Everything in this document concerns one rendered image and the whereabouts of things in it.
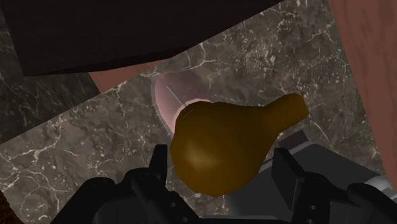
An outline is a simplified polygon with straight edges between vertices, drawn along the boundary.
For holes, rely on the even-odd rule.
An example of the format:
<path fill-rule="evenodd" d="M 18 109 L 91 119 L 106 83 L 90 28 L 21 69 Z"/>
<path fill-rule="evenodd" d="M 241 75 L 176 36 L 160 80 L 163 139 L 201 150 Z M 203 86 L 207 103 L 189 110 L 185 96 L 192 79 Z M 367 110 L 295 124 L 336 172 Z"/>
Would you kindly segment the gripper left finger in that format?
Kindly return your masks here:
<path fill-rule="evenodd" d="M 158 144 L 148 167 L 129 170 L 116 184 L 86 180 L 51 224 L 199 224 L 198 215 L 165 187 L 167 145 Z"/>

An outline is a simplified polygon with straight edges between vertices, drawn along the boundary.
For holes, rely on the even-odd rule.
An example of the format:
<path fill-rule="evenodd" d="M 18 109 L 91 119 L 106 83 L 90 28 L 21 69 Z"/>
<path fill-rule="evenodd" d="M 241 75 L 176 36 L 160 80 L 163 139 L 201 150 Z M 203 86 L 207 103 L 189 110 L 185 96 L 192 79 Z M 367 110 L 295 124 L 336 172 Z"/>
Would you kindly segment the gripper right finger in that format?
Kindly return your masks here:
<path fill-rule="evenodd" d="M 271 177 L 293 213 L 291 224 L 397 224 L 397 203 L 366 183 L 346 190 L 305 171 L 285 148 L 276 148 Z"/>

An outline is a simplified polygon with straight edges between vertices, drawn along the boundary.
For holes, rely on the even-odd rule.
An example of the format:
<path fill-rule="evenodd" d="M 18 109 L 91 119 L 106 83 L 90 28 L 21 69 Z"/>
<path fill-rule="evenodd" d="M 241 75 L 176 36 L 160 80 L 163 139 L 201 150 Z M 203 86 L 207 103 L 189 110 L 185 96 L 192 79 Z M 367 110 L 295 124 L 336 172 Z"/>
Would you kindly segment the dark grey flat box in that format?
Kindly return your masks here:
<path fill-rule="evenodd" d="M 285 137 L 279 145 L 287 148 L 304 170 L 324 175 L 339 188 L 345 189 L 351 183 L 367 183 L 397 203 L 397 193 L 385 176 L 309 141 L 302 130 Z M 246 186 L 223 196 L 231 215 L 291 219 L 292 213 L 271 178 L 271 166 L 271 159 L 265 161 Z"/>

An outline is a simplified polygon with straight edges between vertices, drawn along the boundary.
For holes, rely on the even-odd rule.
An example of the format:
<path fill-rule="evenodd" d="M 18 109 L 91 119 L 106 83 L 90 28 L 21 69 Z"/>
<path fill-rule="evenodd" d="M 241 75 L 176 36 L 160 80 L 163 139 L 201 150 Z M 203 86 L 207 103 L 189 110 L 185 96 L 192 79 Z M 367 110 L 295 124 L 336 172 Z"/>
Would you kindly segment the yellow-brown pear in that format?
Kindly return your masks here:
<path fill-rule="evenodd" d="M 256 176 L 278 135 L 308 114 L 298 94 L 265 106 L 191 103 L 176 118 L 170 147 L 175 173 L 196 193 L 235 192 Z"/>

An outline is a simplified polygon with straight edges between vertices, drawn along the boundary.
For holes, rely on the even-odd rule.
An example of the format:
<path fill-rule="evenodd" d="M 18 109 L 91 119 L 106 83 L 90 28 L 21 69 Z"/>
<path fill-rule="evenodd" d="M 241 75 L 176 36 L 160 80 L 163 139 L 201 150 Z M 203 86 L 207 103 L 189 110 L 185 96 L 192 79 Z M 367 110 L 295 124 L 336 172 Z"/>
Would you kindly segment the pink cup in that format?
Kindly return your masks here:
<path fill-rule="evenodd" d="M 189 71 L 169 71 L 156 76 L 152 84 L 152 99 L 157 115 L 171 137 L 181 110 L 197 101 L 211 102 L 207 87 Z"/>

